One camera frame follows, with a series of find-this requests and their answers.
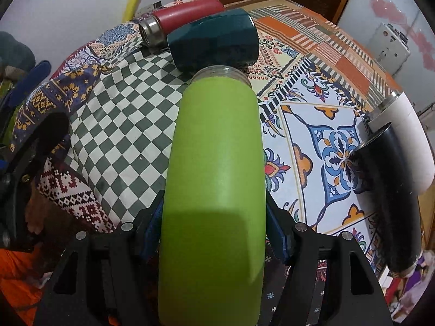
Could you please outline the green bottle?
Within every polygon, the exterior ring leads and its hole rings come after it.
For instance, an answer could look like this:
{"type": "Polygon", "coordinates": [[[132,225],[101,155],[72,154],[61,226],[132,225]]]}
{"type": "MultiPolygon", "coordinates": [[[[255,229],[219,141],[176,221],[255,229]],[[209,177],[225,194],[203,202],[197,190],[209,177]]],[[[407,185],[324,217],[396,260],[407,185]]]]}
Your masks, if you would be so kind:
{"type": "Polygon", "coordinates": [[[159,250],[163,325],[255,325],[265,265],[257,98],[236,68],[185,89],[170,150],[159,250]]]}

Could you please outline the dark teal cup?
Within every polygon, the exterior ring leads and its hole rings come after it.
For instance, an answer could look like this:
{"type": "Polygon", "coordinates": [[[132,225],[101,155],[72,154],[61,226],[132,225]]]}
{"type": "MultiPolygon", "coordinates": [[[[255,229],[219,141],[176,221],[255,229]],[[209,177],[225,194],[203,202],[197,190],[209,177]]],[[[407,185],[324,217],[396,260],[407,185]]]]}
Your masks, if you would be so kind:
{"type": "Polygon", "coordinates": [[[186,73],[212,65],[244,68],[255,64],[260,54],[257,28],[243,9],[183,25],[168,34],[167,44],[175,67],[186,73]]]}

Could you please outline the black bottle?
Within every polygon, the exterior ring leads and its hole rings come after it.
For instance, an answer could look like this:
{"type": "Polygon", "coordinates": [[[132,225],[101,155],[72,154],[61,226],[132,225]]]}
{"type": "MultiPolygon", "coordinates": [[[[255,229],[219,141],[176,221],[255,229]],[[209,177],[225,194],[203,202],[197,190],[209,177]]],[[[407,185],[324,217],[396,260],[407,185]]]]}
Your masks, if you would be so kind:
{"type": "Polygon", "coordinates": [[[383,255],[390,272],[406,277],[422,253],[420,208],[411,169],[391,123],[351,154],[373,195],[383,255]]]}

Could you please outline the red thermos bottle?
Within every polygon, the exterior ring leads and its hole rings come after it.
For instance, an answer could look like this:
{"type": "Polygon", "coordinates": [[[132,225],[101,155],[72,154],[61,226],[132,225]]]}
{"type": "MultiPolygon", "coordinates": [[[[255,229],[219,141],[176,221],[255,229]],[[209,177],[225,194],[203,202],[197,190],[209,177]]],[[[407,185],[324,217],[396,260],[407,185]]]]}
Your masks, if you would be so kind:
{"type": "Polygon", "coordinates": [[[195,0],[159,9],[139,22],[139,32],[145,46],[167,45],[168,34],[201,18],[224,12],[219,0],[195,0]]]}

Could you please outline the white bottle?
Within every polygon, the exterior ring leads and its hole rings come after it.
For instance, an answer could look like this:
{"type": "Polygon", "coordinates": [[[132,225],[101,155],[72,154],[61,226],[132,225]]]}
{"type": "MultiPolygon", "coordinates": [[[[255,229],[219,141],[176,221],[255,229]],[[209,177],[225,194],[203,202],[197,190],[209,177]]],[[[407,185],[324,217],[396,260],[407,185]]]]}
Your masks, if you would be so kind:
{"type": "Polygon", "coordinates": [[[434,155],[423,126],[405,93],[391,92],[371,113],[368,126],[379,130],[390,123],[411,172],[417,195],[422,195],[434,180],[434,155]]]}

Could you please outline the patchwork patterned cloth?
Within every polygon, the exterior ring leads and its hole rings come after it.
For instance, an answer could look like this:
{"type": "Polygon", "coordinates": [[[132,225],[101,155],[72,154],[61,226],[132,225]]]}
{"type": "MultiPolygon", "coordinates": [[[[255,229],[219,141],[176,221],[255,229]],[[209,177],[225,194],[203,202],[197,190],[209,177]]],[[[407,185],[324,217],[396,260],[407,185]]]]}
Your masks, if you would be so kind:
{"type": "MultiPolygon", "coordinates": [[[[236,69],[246,76],[247,67],[236,69]]],[[[112,233],[149,208],[159,191],[165,192],[179,105],[197,73],[179,71],[168,44],[146,47],[139,22],[120,24],[85,45],[57,77],[27,97],[15,121],[8,158],[49,114],[65,113],[68,132],[38,172],[38,189],[91,222],[93,234],[112,233]]],[[[265,212],[270,194],[294,221],[317,233],[352,233],[380,277],[386,262],[377,214],[351,158],[367,137],[367,113],[337,101],[284,101],[270,113],[258,98],[257,104],[265,212]]],[[[274,304],[265,295],[277,296],[287,277],[287,267],[278,261],[271,262],[272,275],[266,277],[271,256],[265,227],[262,297],[255,325],[270,325],[274,304]]]]}

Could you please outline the frosted wardrobe with hearts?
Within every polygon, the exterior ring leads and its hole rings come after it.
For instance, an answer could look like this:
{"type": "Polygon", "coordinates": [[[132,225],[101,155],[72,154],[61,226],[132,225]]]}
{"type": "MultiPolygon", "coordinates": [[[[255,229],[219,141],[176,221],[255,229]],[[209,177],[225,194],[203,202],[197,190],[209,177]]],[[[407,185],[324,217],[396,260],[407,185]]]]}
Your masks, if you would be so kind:
{"type": "Polygon", "coordinates": [[[414,0],[348,0],[338,25],[370,50],[416,112],[434,104],[434,32],[414,0]]]}

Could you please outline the striped patchwork bed mat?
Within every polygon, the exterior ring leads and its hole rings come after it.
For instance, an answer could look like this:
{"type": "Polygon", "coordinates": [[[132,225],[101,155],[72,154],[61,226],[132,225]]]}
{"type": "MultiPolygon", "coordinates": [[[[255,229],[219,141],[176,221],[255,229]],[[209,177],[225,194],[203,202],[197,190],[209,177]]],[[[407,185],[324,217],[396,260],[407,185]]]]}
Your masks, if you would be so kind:
{"type": "Polygon", "coordinates": [[[266,113],[281,102],[349,105],[368,113],[401,87],[344,30],[290,0],[245,0],[257,27],[260,54],[245,70],[266,113]]]}

